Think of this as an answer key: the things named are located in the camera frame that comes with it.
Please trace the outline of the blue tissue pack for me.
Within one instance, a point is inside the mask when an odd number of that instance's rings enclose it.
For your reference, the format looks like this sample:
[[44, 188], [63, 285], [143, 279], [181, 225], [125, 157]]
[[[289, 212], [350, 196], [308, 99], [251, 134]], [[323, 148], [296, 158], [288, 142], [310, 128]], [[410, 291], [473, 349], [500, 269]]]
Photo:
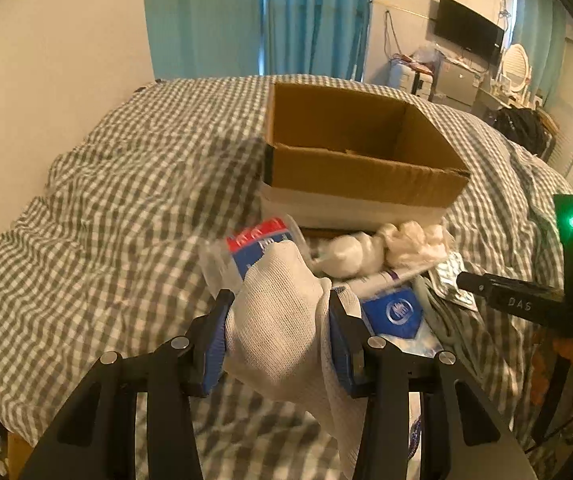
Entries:
[[412, 288], [398, 287], [379, 292], [359, 290], [357, 296], [362, 317], [372, 335], [415, 356], [432, 358], [443, 350]]

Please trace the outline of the white knitted glove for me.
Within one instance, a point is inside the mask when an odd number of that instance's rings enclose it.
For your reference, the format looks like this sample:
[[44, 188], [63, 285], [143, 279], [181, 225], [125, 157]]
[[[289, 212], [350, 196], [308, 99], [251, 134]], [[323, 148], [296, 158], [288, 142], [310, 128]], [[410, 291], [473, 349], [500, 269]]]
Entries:
[[246, 272], [227, 318], [224, 369], [262, 396], [310, 413], [337, 440], [341, 471], [355, 472], [367, 401], [339, 383], [332, 359], [332, 284], [295, 243], [267, 247]]

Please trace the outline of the white small tube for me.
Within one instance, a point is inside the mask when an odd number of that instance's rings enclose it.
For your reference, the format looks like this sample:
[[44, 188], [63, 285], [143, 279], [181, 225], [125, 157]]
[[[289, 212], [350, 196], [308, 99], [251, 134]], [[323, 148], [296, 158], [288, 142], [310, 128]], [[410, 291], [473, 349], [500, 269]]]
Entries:
[[364, 275], [361, 278], [351, 278], [348, 281], [335, 282], [335, 287], [350, 289], [358, 298], [367, 299], [400, 287], [428, 270], [428, 266], [413, 266], [413, 268], [385, 269], [375, 274]]

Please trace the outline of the grey checkered bed cover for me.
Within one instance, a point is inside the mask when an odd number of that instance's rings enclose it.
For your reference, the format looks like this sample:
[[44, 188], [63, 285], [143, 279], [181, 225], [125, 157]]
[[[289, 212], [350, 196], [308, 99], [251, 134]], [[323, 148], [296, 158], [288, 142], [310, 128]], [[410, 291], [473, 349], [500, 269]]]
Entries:
[[[446, 214], [467, 270], [561, 287], [552, 196], [568, 182], [475, 116], [323, 76], [176, 79], [134, 93], [53, 162], [46, 189], [0, 234], [0, 420], [35, 445], [105, 350], [155, 349], [209, 304], [198, 243], [259, 218], [273, 81], [408, 101], [472, 171]], [[525, 448], [535, 326], [457, 312], [484, 390]], [[231, 377], [192, 401], [205, 479], [339, 479], [337, 443], [293, 404]]]

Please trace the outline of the black bag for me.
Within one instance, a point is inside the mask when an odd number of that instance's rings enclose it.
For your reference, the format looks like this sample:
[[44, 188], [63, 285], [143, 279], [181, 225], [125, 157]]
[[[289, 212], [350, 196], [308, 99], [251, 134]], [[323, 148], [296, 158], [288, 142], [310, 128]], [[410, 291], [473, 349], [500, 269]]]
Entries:
[[530, 108], [501, 108], [495, 113], [493, 128], [529, 153], [541, 157], [549, 145], [549, 135], [538, 115]]

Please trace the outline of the white faceted bottle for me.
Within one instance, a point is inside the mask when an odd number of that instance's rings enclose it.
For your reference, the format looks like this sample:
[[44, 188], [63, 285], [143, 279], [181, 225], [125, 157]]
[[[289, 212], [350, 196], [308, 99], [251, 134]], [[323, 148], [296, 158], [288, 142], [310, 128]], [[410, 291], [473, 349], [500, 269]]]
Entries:
[[356, 278], [382, 270], [385, 243], [379, 236], [364, 232], [333, 238], [312, 260], [312, 270], [330, 278]]

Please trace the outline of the clear jar blue label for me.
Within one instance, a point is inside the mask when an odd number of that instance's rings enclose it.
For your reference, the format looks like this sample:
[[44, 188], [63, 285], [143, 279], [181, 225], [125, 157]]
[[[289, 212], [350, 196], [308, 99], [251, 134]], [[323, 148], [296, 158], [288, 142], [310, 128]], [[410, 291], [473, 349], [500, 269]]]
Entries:
[[220, 240], [203, 242], [198, 248], [198, 263], [210, 295], [216, 297], [221, 289], [229, 289], [236, 294], [248, 269], [262, 258], [267, 247], [283, 240], [290, 240], [297, 246], [303, 261], [311, 261], [305, 237], [288, 214], [262, 220], [256, 226]]

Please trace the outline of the white oval vanity mirror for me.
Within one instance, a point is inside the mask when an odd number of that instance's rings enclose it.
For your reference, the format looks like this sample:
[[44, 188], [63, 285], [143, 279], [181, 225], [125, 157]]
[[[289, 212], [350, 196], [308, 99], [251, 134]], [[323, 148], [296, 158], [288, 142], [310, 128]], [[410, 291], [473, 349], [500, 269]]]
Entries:
[[526, 49], [521, 44], [511, 44], [501, 58], [499, 81], [508, 92], [519, 93], [526, 89], [531, 77], [531, 66]]

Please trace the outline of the grey mini fridge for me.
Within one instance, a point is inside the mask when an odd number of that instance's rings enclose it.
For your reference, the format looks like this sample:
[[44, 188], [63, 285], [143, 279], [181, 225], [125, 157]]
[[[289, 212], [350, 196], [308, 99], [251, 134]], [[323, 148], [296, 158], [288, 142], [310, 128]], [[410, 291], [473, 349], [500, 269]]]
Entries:
[[480, 81], [481, 76], [475, 70], [443, 58], [435, 72], [431, 102], [470, 112]]

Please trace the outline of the brown cardboard box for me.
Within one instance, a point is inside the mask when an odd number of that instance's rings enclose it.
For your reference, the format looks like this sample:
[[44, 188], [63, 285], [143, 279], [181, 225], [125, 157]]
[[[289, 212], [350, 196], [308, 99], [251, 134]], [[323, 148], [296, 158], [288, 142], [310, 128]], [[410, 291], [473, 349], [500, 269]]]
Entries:
[[258, 195], [262, 217], [310, 232], [374, 232], [443, 220], [471, 171], [431, 102], [303, 82], [269, 92]]

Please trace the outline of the blue curtain right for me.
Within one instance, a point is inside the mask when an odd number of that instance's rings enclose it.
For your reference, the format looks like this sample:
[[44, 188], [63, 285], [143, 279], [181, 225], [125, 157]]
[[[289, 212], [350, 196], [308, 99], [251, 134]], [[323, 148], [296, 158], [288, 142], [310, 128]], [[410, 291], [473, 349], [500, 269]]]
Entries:
[[561, 72], [566, 11], [559, 0], [517, 0], [513, 42], [525, 49], [531, 67], [529, 91], [551, 98]]

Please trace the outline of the blue curtain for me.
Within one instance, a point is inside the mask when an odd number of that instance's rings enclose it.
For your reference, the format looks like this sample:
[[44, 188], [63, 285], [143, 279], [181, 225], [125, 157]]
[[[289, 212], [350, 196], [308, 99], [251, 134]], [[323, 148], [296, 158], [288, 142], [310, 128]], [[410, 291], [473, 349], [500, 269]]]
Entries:
[[371, 0], [144, 0], [158, 78], [363, 77]]
[[529, 91], [551, 98], [561, 72], [566, 11], [559, 0], [517, 0], [513, 42], [525, 49], [531, 67]]

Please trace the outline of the blue curtain left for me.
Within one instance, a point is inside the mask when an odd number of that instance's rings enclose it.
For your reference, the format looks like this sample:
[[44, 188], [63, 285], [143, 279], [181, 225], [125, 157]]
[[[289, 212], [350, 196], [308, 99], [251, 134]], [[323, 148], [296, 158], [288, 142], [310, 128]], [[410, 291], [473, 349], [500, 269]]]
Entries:
[[371, 0], [144, 0], [158, 78], [363, 77]]

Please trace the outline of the black wall television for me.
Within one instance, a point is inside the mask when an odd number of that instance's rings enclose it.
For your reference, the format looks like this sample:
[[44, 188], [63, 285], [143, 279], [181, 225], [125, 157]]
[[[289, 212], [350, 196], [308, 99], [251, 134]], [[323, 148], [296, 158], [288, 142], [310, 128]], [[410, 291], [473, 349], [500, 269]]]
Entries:
[[504, 30], [455, 0], [439, 0], [434, 34], [491, 66], [499, 64]]

